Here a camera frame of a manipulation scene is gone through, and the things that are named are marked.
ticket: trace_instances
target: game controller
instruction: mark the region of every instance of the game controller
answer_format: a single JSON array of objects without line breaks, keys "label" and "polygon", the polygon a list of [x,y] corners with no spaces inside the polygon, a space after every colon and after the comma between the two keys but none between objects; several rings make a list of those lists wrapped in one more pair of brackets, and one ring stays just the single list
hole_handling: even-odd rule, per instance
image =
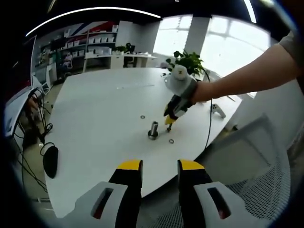
[{"label": "game controller", "polygon": [[218,113],[222,118],[226,117],[224,111],[219,107],[218,104],[212,104],[212,113]]}]

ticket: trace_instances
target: human arm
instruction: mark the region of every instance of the human arm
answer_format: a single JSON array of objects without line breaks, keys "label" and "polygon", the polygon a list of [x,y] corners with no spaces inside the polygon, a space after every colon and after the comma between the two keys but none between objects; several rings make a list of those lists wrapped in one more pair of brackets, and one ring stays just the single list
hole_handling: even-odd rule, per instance
[{"label": "human arm", "polygon": [[302,65],[296,61],[301,57],[292,56],[295,50],[289,47],[285,43],[275,44],[256,60],[230,75],[211,83],[199,82],[192,102],[267,90],[297,78],[303,73]]}]

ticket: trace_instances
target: desk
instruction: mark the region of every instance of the desk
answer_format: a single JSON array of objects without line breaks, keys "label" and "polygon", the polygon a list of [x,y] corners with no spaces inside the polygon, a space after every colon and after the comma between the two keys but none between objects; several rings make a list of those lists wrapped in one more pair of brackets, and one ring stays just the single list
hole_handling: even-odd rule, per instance
[{"label": "desk", "polygon": [[124,58],[125,57],[134,57],[137,58],[136,67],[155,67],[155,60],[157,57],[147,56],[147,55],[134,55],[134,54],[125,54],[125,55],[96,55],[91,53],[85,54],[85,62],[83,73],[86,71],[87,60],[92,58],[109,58],[110,60],[110,69],[121,69],[124,67]]},{"label": "desk", "polygon": [[[109,181],[126,160],[143,160],[144,197],[177,175],[178,159],[194,160],[202,153],[210,102],[191,107],[167,133],[163,112],[173,93],[161,77],[165,72],[160,68],[124,68],[67,78],[50,118],[54,128],[46,138],[59,149],[57,176],[45,176],[57,217],[71,212],[77,198],[97,183]],[[214,101],[227,117],[212,117],[209,144],[238,108],[241,100],[235,100],[223,97]],[[147,136],[152,121],[159,123],[155,141]]]}]

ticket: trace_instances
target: potted plant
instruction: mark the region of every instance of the potted plant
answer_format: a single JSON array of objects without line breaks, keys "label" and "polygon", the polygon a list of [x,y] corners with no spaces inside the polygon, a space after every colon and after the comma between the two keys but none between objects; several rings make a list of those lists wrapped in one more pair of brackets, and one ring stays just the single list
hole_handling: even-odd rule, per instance
[{"label": "potted plant", "polygon": [[204,70],[203,66],[201,65],[203,60],[201,60],[200,56],[195,52],[193,52],[192,54],[188,54],[188,52],[186,52],[185,50],[183,53],[179,51],[175,51],[174,57],[175,57],[174,63],[171,61],[170,58],[166,59],[166,62],[170,66],[172,66],[172,68],[168,68],[170,72],[172,71],[172,69],[175,67],[176,64],[186,67],[188,74],[192,76],[195,75],[200,76],[200,74]]},{"label": "potted plant", "polygon": [[114,47],[112,51],[114,53],[117,53],[117,54],[123,54],[123,53],[129,52],[130,48],[131,48],[131,44],[127,43],[125,46],[121,45],[121,46],[118,46],[118,47]]},{"label": "potted plant", "polygon": [[114,54],[118,54],[118,55],[119,55],[119,54],[123,54],[124,52],[127,51],[127,47],[121,45],[121,46],[118,46],[118,47],[114,47],[114,48],[112,49],[112,51],[114,52]]}]

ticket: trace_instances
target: screw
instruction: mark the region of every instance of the screw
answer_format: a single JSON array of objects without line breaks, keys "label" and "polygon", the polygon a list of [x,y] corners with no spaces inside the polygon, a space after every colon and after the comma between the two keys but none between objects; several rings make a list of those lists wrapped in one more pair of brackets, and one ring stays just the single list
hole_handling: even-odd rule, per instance
[{"label": "screw", "polygon": [[148,132],[149,139],[155,140],[157,138],[157,136],[158,136],[157,128],[158,128],[158,122],[153,121],[151,130]]},{"label": "screw", "polygon": [[172,124],[169,124],[169,127],[167,128],[167,132],[171,131],[171,127],[172,127]]}]

